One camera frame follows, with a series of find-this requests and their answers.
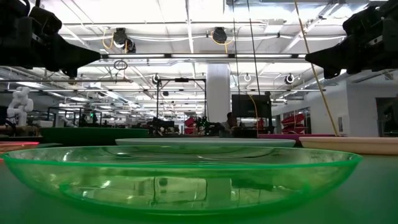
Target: tan plate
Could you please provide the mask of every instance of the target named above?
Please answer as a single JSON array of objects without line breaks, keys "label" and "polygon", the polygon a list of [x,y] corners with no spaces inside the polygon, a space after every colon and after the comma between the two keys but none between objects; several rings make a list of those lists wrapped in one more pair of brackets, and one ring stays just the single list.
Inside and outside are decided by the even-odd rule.
[{"label": "tan plate", "polygon": [[398,138],[300,137],[310,149],[329,149],[357,154],[398,155]]}]

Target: yellow cable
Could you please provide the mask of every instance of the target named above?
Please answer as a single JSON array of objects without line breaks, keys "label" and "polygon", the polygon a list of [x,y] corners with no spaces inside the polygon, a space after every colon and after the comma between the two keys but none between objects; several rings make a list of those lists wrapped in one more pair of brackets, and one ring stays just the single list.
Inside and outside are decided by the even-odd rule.
[{"label": "yellow cable", "polygon": [[213,40],[213,42],[218,44],[218,45],[224,45],[225,46],[225,53],[228,54],[227,46],[228,46],[228,44],[232,43],[233,39],[231,41],[229,41],[228,43],[220,44],[220,43],[218,43],[217,41],[214,40],[213,33],[214,33],[214,31],[211,31],[211,33],[210,33],[210,36],[211,36],[211,39]]},{"label": "yellow cable", "polygon": [[257,138],[259,137],[259,121],[258,121],[258,114],[257,114],[257,106],[256,106],[256,102],[254,101],[253,97],[251,95],[248,95],[251,99],[251,101],[254,104],[254,111],[256,112],[256,121],[257,121]]},{"label": "yellow cable", "polygon": [[114,33],[112,33],[111,45],[110,45],[109,47],[105,44],[105,39],[102,39],[102,44],[104,45],[104,47],[105,47],[106,49],[111,49],[112,46],[113,46],[113,34],[114,34]]},{"label": "yellow cable", "polygon": [[[309,54],[310,53],[310,48],[308,47],[307,38],[306,38],[305,33],[304,33],[303,22],[301,21],[301,18],[300,18],[300,13],[299,13],[299,7],[298,7],[298,4],[297,4],[297,0],[294,0],[294,5],[295,5],[297,16],[298,16],[298,21],[300,23],[301,32],[303,34],[303,38],[304,38],[304,42],[305,42],[305,48],[307,49],[307,53]],[[335,132],[335,136],[338,136],[338,132],[337,132],[337,129],[336,129],[336,124],[335,124],[335,122],[333,120],[333,117],[331,116],[330,109],[329,109],[329,106],[328,106],[328,102],[326,101],[325,94],[323,93],[323,88],[322,88],[321,83],[319,82],[319,79],[318,79],[317,71],[315,70],[315,67],[313,66],[312,63],[311,63],[311,68],[312,68],[313,76],[315,77],[315,80],[317,81],[318,88],[319,88],[319,90],[321,92],[321,96],[322,96],[323,102],[325,104],[326,111],[328,112],[328,116],[330,118],[331,126],[333,127],[333,131]]]}]

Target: white pillar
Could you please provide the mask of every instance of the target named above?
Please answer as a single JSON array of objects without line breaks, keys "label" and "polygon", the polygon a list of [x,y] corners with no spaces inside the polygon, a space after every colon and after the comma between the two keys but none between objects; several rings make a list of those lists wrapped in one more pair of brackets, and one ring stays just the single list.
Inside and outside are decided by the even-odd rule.
[{"label": "white pillar", "polygon": [[226,114],[231,111],[229,74],[227,64],[209,64],[207,67],[207,117],[210,122],[225,122]]}]

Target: table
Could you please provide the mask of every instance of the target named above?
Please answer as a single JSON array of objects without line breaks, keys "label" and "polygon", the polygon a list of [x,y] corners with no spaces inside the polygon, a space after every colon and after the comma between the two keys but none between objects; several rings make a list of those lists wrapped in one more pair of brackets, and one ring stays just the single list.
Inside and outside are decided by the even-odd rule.
[{"label": "table", "polygon": [[[364,156],[354,174],[338,189],[287,212],[229,220],[192,218],[191,223],[353,224],[397,223],[398,156]],[[0,217],[4,224],[186,223],[179,219],[129,220],[95,215],[47,198],[22,185],[0,163]]]}]

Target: green table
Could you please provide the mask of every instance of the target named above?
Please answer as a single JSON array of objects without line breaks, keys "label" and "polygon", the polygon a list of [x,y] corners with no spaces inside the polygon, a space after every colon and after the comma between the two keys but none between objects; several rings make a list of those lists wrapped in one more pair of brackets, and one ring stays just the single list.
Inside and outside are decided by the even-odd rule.
[{"label": "green table", "polygon": [[[397,223],[397,209],[398,156],[365,156],[341,187],[301,207],[245,220],[193,217],[191,223],[388,224]],[[160,218],[156,222],[95,215],[28,189],[4,163],[0,163],[0,217],[4,224],[186,223],[175,218]]]}]

